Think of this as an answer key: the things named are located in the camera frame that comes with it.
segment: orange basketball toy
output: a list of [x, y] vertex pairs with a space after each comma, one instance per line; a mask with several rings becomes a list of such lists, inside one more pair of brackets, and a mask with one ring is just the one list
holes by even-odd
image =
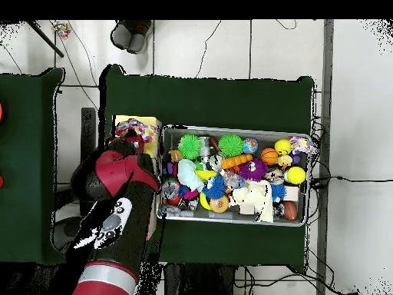
[[265, 162], [268, 165], [273, 165], [277, 163], [278, 159], [279, 159], [279, 153], [277, 153], [274, 148], [265, 148], [261, 152], [262, 162]]

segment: dark green table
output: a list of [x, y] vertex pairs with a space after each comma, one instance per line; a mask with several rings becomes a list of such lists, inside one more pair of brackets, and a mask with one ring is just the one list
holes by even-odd
[[[217, 80], [125, 75], [100, 79], [100, 142], [116, 114], [154, 116], [163, 124], [309, 134], [313, 81]], [[149, 241], [157, 251], [161, 222]], [[177, 263], [287, 265], [303, 270], [305, 226], [277, 227], [168, 220], [160, 259]]]

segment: yellow ball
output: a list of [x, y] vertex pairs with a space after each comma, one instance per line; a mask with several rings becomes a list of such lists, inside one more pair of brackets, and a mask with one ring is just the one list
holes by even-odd
[[284, 179], [292, 184], [301, 184], [305, 180], [305, 171], [301, 167], [291, 167], [284, 173]]
[[288, 139], [280, 139], [274, 144], [274, 149], [280, 156], [288, 155], [291, 152], [291, 144]]

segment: orange toy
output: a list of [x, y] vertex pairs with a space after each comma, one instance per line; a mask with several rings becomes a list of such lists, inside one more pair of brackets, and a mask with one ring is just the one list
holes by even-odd
[[262, 162], [265, 162], [268, 165], [273, 165], [277, 163], [278, 159], [279, 159], [279, 153], [277, 153], [274, 148], [265, 148], [261, 152]]
[[227, 158], [227, 159], [221, 161], [221, 168], [226, 170], [227, 168], [241, 165], [243, 163], [251, 161], [252, 159], [253, 159], [253, 156], [251, 154], [244, 154], [244, 155], [239, 155], [239, 156]]

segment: black object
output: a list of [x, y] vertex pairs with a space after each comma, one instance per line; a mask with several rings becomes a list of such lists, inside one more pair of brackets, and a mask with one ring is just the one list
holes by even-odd
[[42, 37], [44, 41], [47, 42], [47, 44], [54, 49], [54, 51], [60, 56], [60, 58], [64, 57], [63, 52], [61, 52], [56, 45], [53, 44], [53, 42], [48, 38], [47, 35], [35, 24], [35, 22], [27, 22], [31, 28], [33, 28], [38, 35]]

